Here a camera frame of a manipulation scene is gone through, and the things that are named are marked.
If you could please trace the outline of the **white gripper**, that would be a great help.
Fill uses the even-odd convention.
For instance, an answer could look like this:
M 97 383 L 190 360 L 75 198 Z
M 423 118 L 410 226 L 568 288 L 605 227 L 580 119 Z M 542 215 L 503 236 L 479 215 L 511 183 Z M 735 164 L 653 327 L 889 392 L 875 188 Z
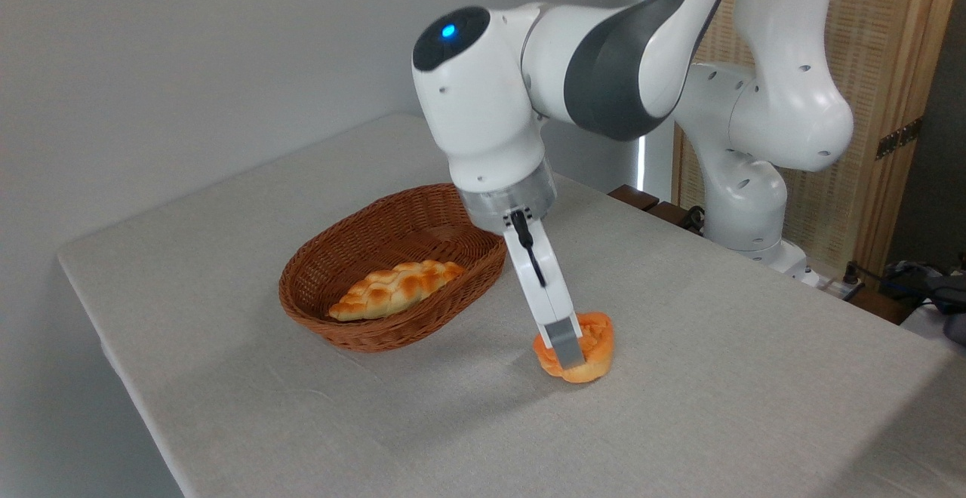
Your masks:
M 584 364 L 579 344 L 583 332 L 541 220 L 510 215 L 504 238 L 544 346 L 555 354 L 562 370 Z

